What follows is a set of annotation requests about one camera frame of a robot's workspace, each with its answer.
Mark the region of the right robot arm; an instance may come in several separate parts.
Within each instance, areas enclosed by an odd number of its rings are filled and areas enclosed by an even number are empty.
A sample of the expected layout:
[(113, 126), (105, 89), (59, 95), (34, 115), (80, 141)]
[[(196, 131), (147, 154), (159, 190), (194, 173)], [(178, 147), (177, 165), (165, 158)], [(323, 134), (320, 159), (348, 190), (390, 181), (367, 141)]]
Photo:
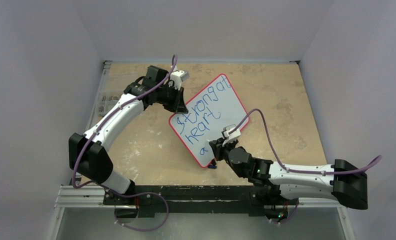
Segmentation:
[(223, 138), (209, 141), (216, 161), (225, 161), (239, 177), (255, 186), (270, 186), (286, 200), (321, 198), (342, 206), (368, 209), (368, 176), (350, 162), (336, 159), (334, 164), (291, 165), (253, 157), (238, 141)]

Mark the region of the pink framed whiteboard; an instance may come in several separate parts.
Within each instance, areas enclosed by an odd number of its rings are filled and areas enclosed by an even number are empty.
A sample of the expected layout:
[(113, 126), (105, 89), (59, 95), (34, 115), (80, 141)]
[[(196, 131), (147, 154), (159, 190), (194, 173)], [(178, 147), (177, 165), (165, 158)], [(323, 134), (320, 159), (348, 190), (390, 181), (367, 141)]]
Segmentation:
[(206, 140), (222, 137), (223, 128), (240, 123), (248, 111), (224, 73), (192, 97), (186, 107), (188, 113), (175, 113), (168, 123), (197, 164), (206, 168), (214, 159)]

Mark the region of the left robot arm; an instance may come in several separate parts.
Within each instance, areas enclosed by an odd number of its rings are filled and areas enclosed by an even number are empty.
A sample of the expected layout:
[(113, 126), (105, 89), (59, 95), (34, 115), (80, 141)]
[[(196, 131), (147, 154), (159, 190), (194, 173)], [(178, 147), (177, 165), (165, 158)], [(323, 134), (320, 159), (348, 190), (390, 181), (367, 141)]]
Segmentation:
[(118, 102), (98, 123), (83, 134), (70, 136), (69, 167), (74, 174), (79, 173), (120, 195), (134, 195), (134, 181), (114, 169), (108, 152), (126, 126), (148, 106), (160, 104), (171, 113), (188, 113), (182, 87), (188, 78), (189, 73), (176, 66), (169, 71), (149, 66), (144, 76), (126, 87)]

